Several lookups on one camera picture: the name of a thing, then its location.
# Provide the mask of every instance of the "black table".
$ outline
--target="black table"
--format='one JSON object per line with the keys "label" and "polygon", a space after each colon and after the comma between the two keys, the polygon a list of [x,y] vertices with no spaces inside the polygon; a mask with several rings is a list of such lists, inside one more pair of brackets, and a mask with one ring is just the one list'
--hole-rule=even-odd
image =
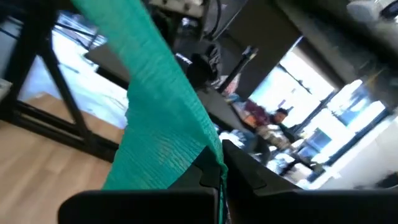
{"label": "black table", "polygon": [[[107,44],[89,51],[85,57],[99,65],[97,73],[109,81],[127,89],[130,82],[128,70],[120,62],[118,56],[112,52]],[[214,88],[197,91],[197,95],[215,124],[222,130],[232,131],[238,129],[247,131],[241,118],[233,111],[225,98]]]}

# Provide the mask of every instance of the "white wall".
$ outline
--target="white wall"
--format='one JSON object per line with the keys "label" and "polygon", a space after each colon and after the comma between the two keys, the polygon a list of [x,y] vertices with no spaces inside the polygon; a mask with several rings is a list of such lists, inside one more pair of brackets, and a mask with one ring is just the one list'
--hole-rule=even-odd
{"label": "white wall", "polygon": [[353,189],[371,185],[398,171],[398,118],[384,121],[339,159],[332,169],[340,178],[321,176],[312,188]]}

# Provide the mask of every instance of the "wooden floor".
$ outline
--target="wooden floor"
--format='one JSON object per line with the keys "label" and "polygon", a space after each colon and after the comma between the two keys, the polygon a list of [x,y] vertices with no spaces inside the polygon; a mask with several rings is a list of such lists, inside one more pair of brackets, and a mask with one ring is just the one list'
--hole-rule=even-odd
{"label": "wooden floor", "polygon": [[[30,104],[71,121],[63,102],[42,95]],[[123,131],[83,113],[96,133],[120,142]],[[100,189],[110,163],[8,123],[0,123],[0,223],[57,223],[71,195]]]}

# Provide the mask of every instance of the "dark hair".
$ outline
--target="dark hair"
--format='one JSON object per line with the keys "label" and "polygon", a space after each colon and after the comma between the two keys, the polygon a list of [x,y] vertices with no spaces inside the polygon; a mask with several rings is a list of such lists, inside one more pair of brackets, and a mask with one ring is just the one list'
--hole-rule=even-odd
{"label": "dark hair", "polygon": [[284,114],[284,115],[286,115],[286,116],[289,115],[289,112],[287,111],[287,109],[283,109],[283,108],[277,109],[277,110],[276,110],[276,113],[282,113],[282,114]]}

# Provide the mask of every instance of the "green fabric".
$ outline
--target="green fabric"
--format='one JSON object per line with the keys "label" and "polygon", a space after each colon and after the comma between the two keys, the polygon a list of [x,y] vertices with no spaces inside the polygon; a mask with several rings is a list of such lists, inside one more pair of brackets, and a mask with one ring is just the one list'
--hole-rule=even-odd
{"label": "green fabric", "polygon": [[220,140],[203,105],[139,0],[73,0],[131,74],[128,125],[104,189],[166,189]]}

